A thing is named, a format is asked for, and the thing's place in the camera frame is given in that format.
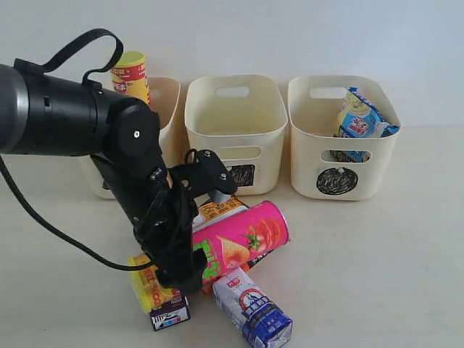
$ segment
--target white wall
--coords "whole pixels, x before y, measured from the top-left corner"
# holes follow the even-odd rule
[[[2,3],[1,63],[45,62],[82,32],[109,28],[126,49],[146,52],[150,75],[189,82],[259,73],[279,83],[298,75],[364,75],[381,83],[404,125],[464,125],[460,0]],[[111,49],[105,38],[56,75],[80,80]]]

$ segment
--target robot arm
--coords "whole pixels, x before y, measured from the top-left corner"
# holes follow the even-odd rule
[[[82,83],[45,75],[101,36],[117,43],[105,67],[87,72]],[[21,59],[14,67],[0,65],[0,153],[91,155],[142,250],[159,268],[159,282],[190,294],[200,289],[207,265],[201,249],[192,251],[191,223],[198,214],[194,199],[209,194],[223,202],[237,187],[212,151],[195,151],[193,162],[166,168],[158,114],[142,101],[88,79],[90,73],[108,71],[122,52],[114,34],[95,29],[44,65]]]

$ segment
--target can lid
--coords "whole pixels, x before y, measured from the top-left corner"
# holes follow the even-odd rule
[[[133,67],[145,63],[145,54],[139,51],[124,52],[115,67]]]

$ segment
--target white table surface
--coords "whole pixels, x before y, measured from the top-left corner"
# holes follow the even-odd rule
[[[294,319],[286,347],[464,346],[464,130],[404,129],[381,190],[366,202],[298,195],[283,161],[274,201],[291,243],[251,277]],[[97,199],[76,159],[6,157],[33,206],[115,262],[138,254],[114,201]],[[210,300],[153,332],[128,274],[60,241],[0,180],[0,347],[248,347]]]

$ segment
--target yellow can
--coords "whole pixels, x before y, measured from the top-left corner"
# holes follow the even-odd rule
[[[116,92],[134,96],[150,105],[150,90],[145,71],[145,54],[127,51],[111,69],[113,88]]]

